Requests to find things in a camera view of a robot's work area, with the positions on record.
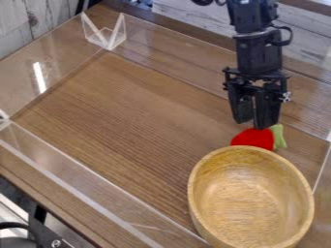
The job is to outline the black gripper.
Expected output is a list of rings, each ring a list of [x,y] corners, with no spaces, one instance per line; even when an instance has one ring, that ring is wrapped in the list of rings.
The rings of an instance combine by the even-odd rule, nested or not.
[[[233,36],[236,67],[224,68],[224,90],[237,124],[253,118],[254,128],[264,130],[277,123],[280,102],[289,101],[288,76],[281,72],[281,48],[290,40],[281,39],[278,28]]]

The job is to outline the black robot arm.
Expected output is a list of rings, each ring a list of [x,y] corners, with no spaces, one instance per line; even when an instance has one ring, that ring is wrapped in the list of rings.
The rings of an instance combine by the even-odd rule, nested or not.
[[[293,32],[272,23],[278,18],[276,0],[226,0],[226,11],[236,47],[236,67],[222,69],[232,117],[264,130],[277,123],[280,106],[289,101],[281,48]]]

